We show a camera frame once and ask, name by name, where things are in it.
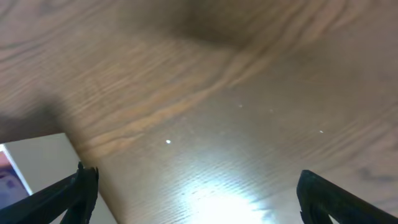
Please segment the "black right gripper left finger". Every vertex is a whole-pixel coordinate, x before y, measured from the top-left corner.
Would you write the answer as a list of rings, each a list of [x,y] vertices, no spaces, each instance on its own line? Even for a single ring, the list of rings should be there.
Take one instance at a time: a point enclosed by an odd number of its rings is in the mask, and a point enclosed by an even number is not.
[[[99,192],[99,171],[78,163],[76,173],[1,210],[1,224],[89,224]]]

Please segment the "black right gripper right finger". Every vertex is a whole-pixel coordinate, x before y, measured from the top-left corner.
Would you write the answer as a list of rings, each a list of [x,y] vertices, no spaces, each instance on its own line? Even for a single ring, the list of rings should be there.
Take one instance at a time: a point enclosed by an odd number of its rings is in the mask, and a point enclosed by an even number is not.
[[[310,170],[303,170],[297,197],[304,224],[397,224],[397,217],[367,203]]]

